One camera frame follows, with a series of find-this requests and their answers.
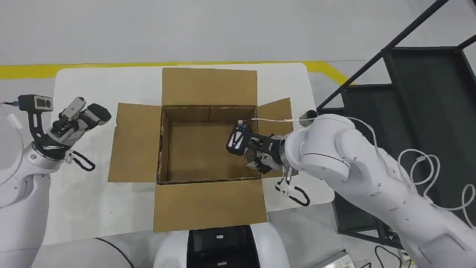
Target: white cable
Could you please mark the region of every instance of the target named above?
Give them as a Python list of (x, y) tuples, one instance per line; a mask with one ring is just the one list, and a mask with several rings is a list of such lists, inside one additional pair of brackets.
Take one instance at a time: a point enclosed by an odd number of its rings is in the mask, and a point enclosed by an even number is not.
[(434, 159), (437, 161), (437, 169), (434, 173), (434, 178), (433, 180), (430, 182), (430, 184), (428, 185), (428, 187), (425, 189), (425, 191), (423, 191), (423, 196), (426, 197), (427, 196), (427, 193), (430, 191), (430, 188), (433, 187), (434, 183), (437, 181), (438, 177), (440, 176), (440, 170), (441, 170), (441, 163), (440, 163), (440, 159), (438, 159), (437, 156), (435, 156), (434, 154), (428, 154), (428, 156), (430, 157), (434, 157)]
[[(5, 109), (3, 108), (2, 104), (0, 104), (0, 112), (3, 112), (5, 117), (8, 118), (8, 114), (5, 111)], [(6, 170), (7, 172), (12, 172), (11, 175), (8, 178), (2, 178), (2, 180), (0, 180), (0, 185), (5, 183), (6, 181), (8, 181), (17, 172), (17, 170), (20, 168), (20, 165), (22, 164), (23, 149), (24, 149), (24, 147), (23, 147), (23, 137), (22, 137), (22, 134), (20, 133), (18, 128), (15, 127), (15, 130), (18, 133), (18, 139), (19, 139), (18, 143), (17, 143), (18, 153), (16, 154), (16, 158), (15, 158), (15, 161), (13, 162), (13, 164)]]
[[(416, 153), (419, 153), (423, 156), (424, 159), (426, 159), (429, 163), (430, 163), (430, 175), (423, 181), (425, 182), (418, 182), (420, 185), (421, 184), (424, 184), (428, 181), (431, 180), (431, 178), (433, 178), (433, 175), (434, 175), (434, 171), (435, 171), (435, 168), (434, 168), (434, 165), (433, 165), (433, 162), (431, 161), (430, 159), (430, 156), (427, 155), (426, 153), (418, 150), (418, 149), (412, 149), (412, 148), (409, 148), (409, 149), (405, 149), (403, 150), (400, 154), (399, 154), (399, 157), (397, 158), (396, 162), (399, 166), (399, 170), (400, 170), (400, 173), (403, 174), (403, 170), (404, 168), (402, 167), (402, 157), (405, 155), (405, 153), (407, 152), (416, 152)], [(413, 189), (414, 192), (417, 192), (417, 188), (415, 187), (415, 185), (417, 185), (415, 182), (414, 182), (414, 177), (413, 177), (413, 173), (414, 173), (414, 168), (415, 166), (421, 162), (421, 160), (417, 159), (417, 161), (414, 163), (414, 165), (412, 166), (411, 170), (410, 170), (410, 180), (407, 180), (408, 184), (411, 186), (411, 188)]]
[(300, 121), (309, 121), (313, 120), (314, 118), (308, 118), (308, 119), (280, 119), (280, 120), (274, 120), (274, 119), (264, 119), (264, 118), (252, 118), (248, 119), (249, 121), (269, 121), (269, 122), (300, 122)]
[[(433, 185), (435, 184), (435, 182), (437, 181), (438, 179), (438, 176), (440, 176), (440, 171), (441, 171), (441, 162), (440, 162), (440, 159), (438, 159), (437, 156), (435, 156), (434, 154), (426, 154), (420, 150), (416, 150), (416, 149), (407, 149), (407, 150), (403, 150), (400, 155), (399, 155), (399, 158), (398, 158), (398, 163), (399, 163), (399, 167), (401, 167), (400, 165), (400, 160), (402, 158), (402, 156), (409, 152), (409, 151), (414, 151), (414, 152), (417, 152), (417, 153), (420, 153), (424, 159), (428, 160), (428, 162), (430, 163), (430, 167), (431, 167), (431, 171), (430, 171), (430, 174), (428, 175), (428, 177), (425, 179), (425, 180), (422, 180), (420, 182), (414, 182), (414, 170), (417, 166), (417, 164), (419, 164), (422, 159), (421, 159), (421, 156), (419, 158), (416, 159), (416, 162), (411, 166), (411, 170), (410, 170), (410, 179), (411, 179), (411, 185), (412, 185), (412, 188), (414, 188), (416, 190), (416, 186), (415, 185), (422, 185), (422, 184), (425, 184), (426, 182), (428, 182), (432, 177), (433, 177), (433, 180), (431, 180), (430, 184), (428, 185), (428, 187), (425, 189), (425, 191), (423, 191), (423, 198), (426, 198), (428, 197), (428, 192), (430, 191), (430, 189), (433, 187)], [(433, 157), (435, 160), (436, 160), (436, 163), (437, 163), (437, 167), (436, 169), (434, 168), (434, 164), (433, 162), (431, 161), (431, 157)], [(466, 196), (466, 192), (468, 191), (468, 189), (471, 188), (472, 189), (472, 195), (471, 197), (469, 198), (469, 200), (467, 202), (464, 201), (464, 198)], [(462, 210), (463, 211), (463, 215), (464, 215), (464, 218), (466, 219), (466, 222), (468, 223), (468, 225), (471, 227), (471, 229), (474, 229), (475, 226), (471, 223), (471, 220), (469, 219), (469, 216), (468, 216), (468, 212), (466, 211), (466, 208), (475, 200), (476, 198), (476, 188), (474, 185), (472, 184), (467, 184), (464, 188), (463, 188), (463, 192), (461, 193), (461, 206), (459, 207), (455, 207), (455, 208), (444, 208), (444, 207), (440, 207), (438, 206), (437, 204), (435, 204), (434, 202), (432, 203), (433, 207), (436, 207), (438, 209), (442, 209), (442, 210), (447, 210), (447, 211), (458, 211), (458, 210)]]

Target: box flap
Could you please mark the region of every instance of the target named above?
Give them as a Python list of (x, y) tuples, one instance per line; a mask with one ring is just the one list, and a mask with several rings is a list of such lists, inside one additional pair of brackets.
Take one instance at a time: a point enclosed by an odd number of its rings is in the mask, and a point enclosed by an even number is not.
[(164, 68), (163, 106), (256, 106), (256, 71)]
[[(276, 100), (266, 105), (258, 106), (258, 117), (264, 119), (290, 119), (292, 118), (291, 100), (284, 98)], [(258, 121), (258, 130), (261, 135), (286, 135), (294, 130), (292, 122), (270, 122)], [(263, 178), (278, 177), (281, 172), (272, 170), (267, 174), (263, 174)]]
[(119, 103), (109, 182), (155, 182), (161, 106)]
[(154, 232), (267, 221), (261, 180), (157, 185)]

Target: black metal rack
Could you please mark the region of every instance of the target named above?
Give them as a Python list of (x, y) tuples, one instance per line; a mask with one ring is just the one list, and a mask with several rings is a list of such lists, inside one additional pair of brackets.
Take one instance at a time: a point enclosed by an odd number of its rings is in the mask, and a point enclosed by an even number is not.
[[(437, 155), (442, 170), (429, 197), (442, 207), (459, 205), (464, 185), (476, 184), (476, 159), (472, 157), (476, 151), (476, 78), (463, 52), (476, 42), (476, 35), (456, 46), (396, 46), (448, 1), (436, 0), (317, 108), (318, 114), (336, 113), (367, 122), (376, 131), (379, 146), (394, 158), (409, 147)], [(380, 59), (391, 84), (351, 86)], [(344, 108), (325, 109), (337, 95), (342, 96)], [(356, 127), (371, 139), (366, 128)], [(413, 162), (407, 162), (402, 164), (410, 168)], [(424, 163), (421, 166), (417, 172), (426, 176), (428, 168)], [(382, 221), (339, 195), (333, 205), (338, 233), (402, 247), (398, 236)], [(476, 205), (467, 211), (476, 224)], [(360, 233), (368, 230), (376, 230), (378, 237)]]

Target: yellow floor line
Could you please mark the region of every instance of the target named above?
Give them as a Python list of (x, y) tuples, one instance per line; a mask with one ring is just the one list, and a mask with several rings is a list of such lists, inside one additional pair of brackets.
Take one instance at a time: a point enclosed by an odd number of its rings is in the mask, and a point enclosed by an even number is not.
[(341, 85), (347, 77), (324, 61), (216, 61), (216, 62), (169, 62), (169, 63), (84, 63), (84, 64), (35, 64), (25, 66), (0, 66), (0, 80), (5, 79), (44, 79), (56, 77), (63, 68), (111, 68), (139, 66), (191, 66), (245, 63), (303, 63), (309, 72), (320, 72)]

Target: black cable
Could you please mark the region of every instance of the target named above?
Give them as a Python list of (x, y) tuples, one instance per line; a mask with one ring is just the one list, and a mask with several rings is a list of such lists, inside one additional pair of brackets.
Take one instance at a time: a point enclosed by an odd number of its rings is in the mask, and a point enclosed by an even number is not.
[(134, 265), (132, 265), (132, 262), (126, 257), (126, 255), (116, 245), (110, 243), (107, 240), (104, 240), (103, 238), (95, 237), (94, 239), (97, 239), (99, 241), (103, 241), (103, 242), (109, 244), (110, 246), (114, 247), (114, 249), (117, 250), (118, 252), (120, 252), (120, 254), (124, 257), (124, 259), (126, 259), (127, 263), (129, 263), (131, 268), (134, 268)]
[(377, 259), (379, 260), (380, 266), (382, 266), (382, 268), (384, 268), (384, 264), (382, 263), (382, 259), (380, 258), (379, 253), (377, 252), (377, 249), (379, 249), (379, 248), (385, 250), (386, 252), (391, 254), (393, 257), (397, 258), (397, 260), (399, 260), (399, 268), (402, 268), (402, 266), (403, 266), (402, 259), (398, 255), (394, 254), (393, 252), (384, 248), (383, 246), (378, 245), (378, 246), (375, 246), (374, 251), (375, 251), (375, 255), (377, 256)]

